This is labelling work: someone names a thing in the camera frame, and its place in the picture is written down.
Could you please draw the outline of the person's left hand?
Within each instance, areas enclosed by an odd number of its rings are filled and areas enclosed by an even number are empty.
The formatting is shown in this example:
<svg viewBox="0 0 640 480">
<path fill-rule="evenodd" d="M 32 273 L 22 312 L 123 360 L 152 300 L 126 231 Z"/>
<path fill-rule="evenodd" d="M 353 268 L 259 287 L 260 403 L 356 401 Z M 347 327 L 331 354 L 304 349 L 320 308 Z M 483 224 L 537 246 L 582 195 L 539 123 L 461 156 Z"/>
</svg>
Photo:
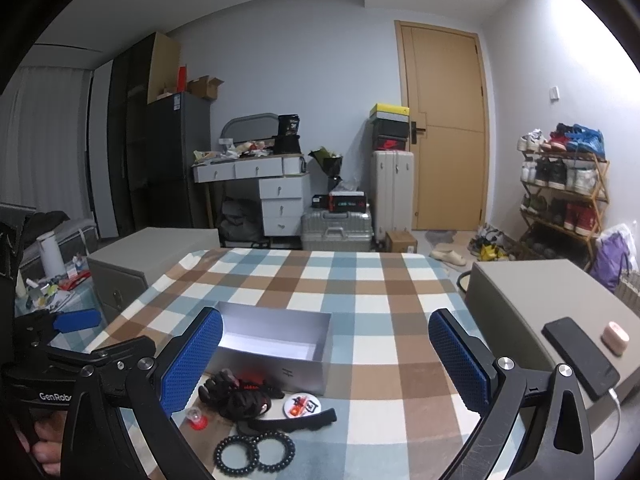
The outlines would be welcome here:
<svg viewBox="0 0 640 480">
<path fill-rule="evenodd" d="M 43 471 L 52 477 L 61 474 L 62 442 L 67 413 L 51 412 L 35 421 L 35 433 L 38 440 L 30 444 L 21 430 L 15 430 L 21 445 L 40 463 Z"/>
</svg>

